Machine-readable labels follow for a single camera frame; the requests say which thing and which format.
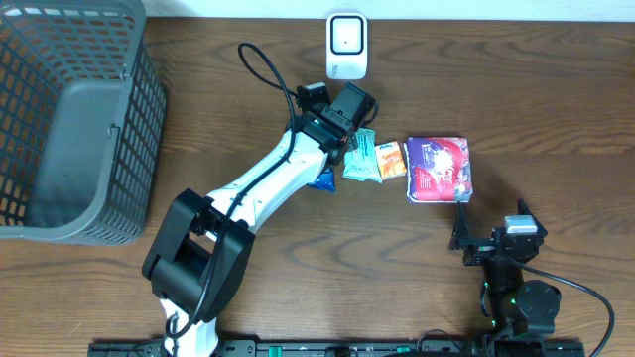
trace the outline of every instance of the orange and white packet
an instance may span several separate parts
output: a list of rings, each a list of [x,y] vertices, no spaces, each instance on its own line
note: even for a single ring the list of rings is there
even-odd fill
[[[381,179],[397,178],[406,174],[406,165],[404,157],[401,155],[399,143],[395,141],[377,145],[375,153],[377,154]]]

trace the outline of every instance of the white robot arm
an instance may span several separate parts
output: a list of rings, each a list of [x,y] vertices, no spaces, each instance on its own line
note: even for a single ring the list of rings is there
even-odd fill
[[[363,118],[373,106],[375,114],[377,109],[375,100],[351,83],[332,104],[323,83],[300,87],[299,98],[303,115],[296,119],[293,152],[248,190],[228,220],[226,213],[237,194],[288,154],[291,129],[269,155],[234,182],[206,197],[184,191],[164,219],[143,274],[161,299],[167,328],[187,330],[178,338],[164,341],[166,350],[175,357],[211,355],[218,344],[216,317],[240,286],[257,230],[291,194],[313,182],[327,165],[341,161],[348,140],[354,138]],[[212,254],[189,238],[193,232],[215,241],[223,228],[226,233],[216,242]],[[211,284],[203,313],[187,327],[209,274]]]

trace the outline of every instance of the wooden table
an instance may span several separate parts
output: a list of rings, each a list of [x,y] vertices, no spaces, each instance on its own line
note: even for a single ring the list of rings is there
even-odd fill
[[[487,235],[518,197],[528,201],[550,231],[532,265],[610,299],[617,323],[605,355],[615,356],[635,353],[634,30],[373,21],[368,74],[356,82],[381,105],[378,143],[468,139],[475,232]],[[244,173],[286,124],[282,94],[243,68],[239,42],[260,46],[290,86],[325,81],[333,95],[343,86],[325,78],[324,21],[150,19],[146,37],[171,91],[146,232],[118,248],[0,242],[2,356],[85,356],[93,340],[162,334],[164,313],[141,264],[170,202]],[[259,231],[220,329],[414,339],[431,328],[488,328],[481,270],[447,249],[453,207],[407,203],[405,182],[353,181],[339,168],[337,194],[302,188]],[[556,286],[556,336],[579,338],[588,353],[606,310]]]

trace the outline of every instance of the plastic basket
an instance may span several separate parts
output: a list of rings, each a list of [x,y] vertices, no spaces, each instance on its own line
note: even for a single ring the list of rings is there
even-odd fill
[[[166,113],[138,0],[0,5],[0,238],[139,236]]]

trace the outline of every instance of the small packet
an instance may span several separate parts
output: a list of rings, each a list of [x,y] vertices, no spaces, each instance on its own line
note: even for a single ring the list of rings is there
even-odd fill
[[[404,158],[401,156],[399,143],[395,141],[377,145],[375,153],[377,154],[377,164],[379,165],[381,179],[397,178],[406,174],[406,165],[404,164]]]
[[[410,138],[404,150],[410,202],[469,202],[473,187],[466,139]]]
[[[375,131],[360,128],[355,133],[358,148],[344,154],[344,177],[348,179],[372,179],[381,183],[375,155]]]
[[[329,192],[335,192],[335,174],[333,168],[328,168],[316,178],[315,181],[307,184],[309,187],[317,188],[319,190],[327,190]]]

